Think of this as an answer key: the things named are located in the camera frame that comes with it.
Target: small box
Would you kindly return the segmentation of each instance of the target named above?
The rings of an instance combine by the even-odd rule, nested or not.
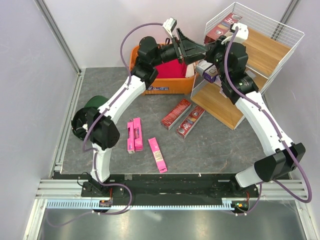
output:
[[[192,112],[185,118],[185,120],[181,123],[181,125],[176,129],[176,133],[185,139],[191,129],[197,124],[199,119],[204,114],[205,110],[200,106],[195,106]]]
[[[222,35],[230,35],[229,32],[231,24],[236,24],[240,21],[240,19],[242,19],[242,16],[230,12],[228,16],[226,16],[218,25],[216,25],[205,35],[204,43],[207,44],[214,42]]]
[[[159,145],[157,143],[156,138],[155,137],[150,138],[150,139],[148,139],[148,141],[149,141],[149,144],[150,144],[150,147],[151,147],[151,151],[153,153],[153,157],[154,157],[155,162],[156,162],[156,166],[159,169],[159,172],[161,174],[165,173],[166,171],[168,171],[167,170],[167,166],[166,166],[164,157],[161,154],[161,151],[160,151],[160,148],[159,148]]]
[[[140,117],[133,119],[133,128],[134,128],[134,150],[142,151],[144,149],[144,144],[142,141],[142,128]]]
[[[128,139],[127,139],[127,150],[128,153],[133,154],[135,152],[135,136],[134,136],[134,122],[130,121],[127,123]]]
[[[191,108],[191,102],[182,99],[162,120],[161,124],[168,130]]]
[[[211,84],[215,82],[218,75],[216,66],[206,60],[199,62],[195,67],[195,71]]]

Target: toothpaste box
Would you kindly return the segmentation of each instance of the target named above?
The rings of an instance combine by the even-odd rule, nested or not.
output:
[[[142,128],[140,117],[133,119],[133,134],[134,134],[134,150],[142,151],[144,149],[143,141],[142,141]]]
[[[127,150],[128,153],[133,154],[135,152],[135,136],[134,136],[134,122],[130,121],[127,123],[128,139],[127,139]]]
[[[242,16],[230,12],[218,25],[211,29],[204,38],[204,43],[211,43],[217,40],[220,36],[228,36],[231,24],[236,24],[242,19]]]
[[[155,137],[148,139],[150,147],[151,147],[151,151],[153,153],[153,157],[155,159],[155,163],[157,168],[159,169],[159,172],[165,173],[167,170],[167,166],[164,160],[164,157],[161,154],[159,145],[157,143],[157,140]]]
[[[191,129],[197,124],[199,119],[205,113],[205,110],[200,106],[195,106],[192,112],[186,117],[186,119],[176,129],[176,133],[183,139],[187,137]]]
[[[191,102],[182,99],[162,120],[161,124],[168,130],[191,108]]]

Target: white cable tray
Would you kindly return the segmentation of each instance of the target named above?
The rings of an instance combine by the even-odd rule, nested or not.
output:
[[[100,200],[91,199],[48,199],[46,208],[48,209],[95,209],[95,210],[121,210],[125,205],[116,205],[112,207],[100,207]],[[222,200],[222,205],[135,205],[130,206],[130,210],[234,210],[231,207],[231,200]]]

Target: white wall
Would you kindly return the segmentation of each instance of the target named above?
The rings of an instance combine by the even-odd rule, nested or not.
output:
[[[1,240],[22,239],[76,81],[33,0],[0,0]]]
[[[45,0],[74,57],[82,68],[119,67],[120,44],[138,25],[174,17],[189,38],[202,42],[206,22],[234,0]],[[290,0],[241,0],[240,3],[280,20]],[[129,61],[132,48],[145,36],[163,42],[159,26],[138,30],[123,52]]]
[[[303,166],[313,189],[311,206],[320,224],[320,28],[318,0],[301,1],[288,25],[305,33],[291,59],[266,92],[275,119],[294,142],[302,142]]]

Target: floor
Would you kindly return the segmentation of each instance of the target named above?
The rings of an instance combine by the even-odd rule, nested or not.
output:
[[[49,221],[57,225],[88,210],[46,211],[49,211]],[[294,201],[261,201],[247,216],[238,217],[214,210],[130,210],[114,216],[89,214],[60,228],[43,223],[40,233],[44,236],[40,235],[39,240],[306,239]]]
[[[93,96],[110,98],[126,78],[123,67],[87,68],[76,110],[83,108]],[[246,120],[231,130],[206,112],[185,140],[175,133],[179,123],[166,130],[160,124],[161,119],[183,98],[190,99],[190,95],[141,95],[129,106],[117,124],[121,136],[112,150],[112,174],[158,173],[148,144],[148,139],[153,137],[158,141],[167,173],[236,173],[264,158],[259,139]],[[127,122],[136,117],[142,122],[144,151],[128,154]],[[70,133],[62,174],[91,171],[93,154],[83,153],[81,147],[82,141]]]

